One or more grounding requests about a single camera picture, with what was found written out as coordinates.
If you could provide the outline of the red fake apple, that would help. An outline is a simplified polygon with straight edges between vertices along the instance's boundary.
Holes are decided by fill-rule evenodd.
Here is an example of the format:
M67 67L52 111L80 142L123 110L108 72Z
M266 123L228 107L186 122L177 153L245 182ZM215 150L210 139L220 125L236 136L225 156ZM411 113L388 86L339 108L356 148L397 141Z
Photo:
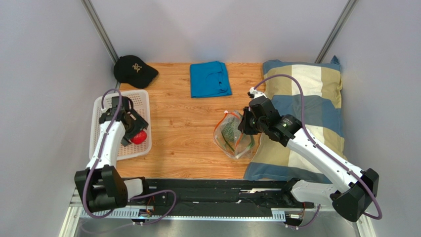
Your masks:
M136 134L133 138L131 138L131 142L133 144L140 145L144 141L146 141L147 137L148 137L147 132L143 130L139 132L138 134Z

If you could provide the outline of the clear zip top bag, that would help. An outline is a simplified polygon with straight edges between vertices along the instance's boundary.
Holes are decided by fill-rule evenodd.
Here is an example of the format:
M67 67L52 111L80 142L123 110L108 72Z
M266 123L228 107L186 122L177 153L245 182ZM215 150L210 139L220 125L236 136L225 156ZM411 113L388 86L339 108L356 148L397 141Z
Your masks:
M255 147L254 137L238 129L242 118L238 111L224 111L213 130L214 143L231 159L251 158Z

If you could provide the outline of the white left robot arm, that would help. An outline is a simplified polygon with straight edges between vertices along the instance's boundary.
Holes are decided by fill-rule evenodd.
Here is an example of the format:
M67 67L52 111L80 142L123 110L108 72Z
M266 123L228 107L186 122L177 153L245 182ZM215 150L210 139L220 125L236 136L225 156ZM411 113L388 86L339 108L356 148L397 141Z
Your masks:
M74 176L76 188L89 213L125 207L143 193L143 177L123 179L117 172L120 146L136 144L136 136L146 132L148 122L135 111L126 96L112 97L111 107L99 118L100 132L93 156L84 170Z

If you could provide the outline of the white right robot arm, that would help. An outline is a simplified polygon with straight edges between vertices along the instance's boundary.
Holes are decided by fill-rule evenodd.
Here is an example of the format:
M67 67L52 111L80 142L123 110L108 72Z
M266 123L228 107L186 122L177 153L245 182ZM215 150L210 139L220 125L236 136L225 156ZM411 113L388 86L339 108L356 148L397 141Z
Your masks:
M254 97L243 108L238 130L246 135L263 133L272 141L305 158L331 182L330 184L296 179L288 191L299 202L330 205L344 219L357 222L368 216L367 208L376 200L379 174L344 160L315 138L304 124L292 115L280 115L265 96Z

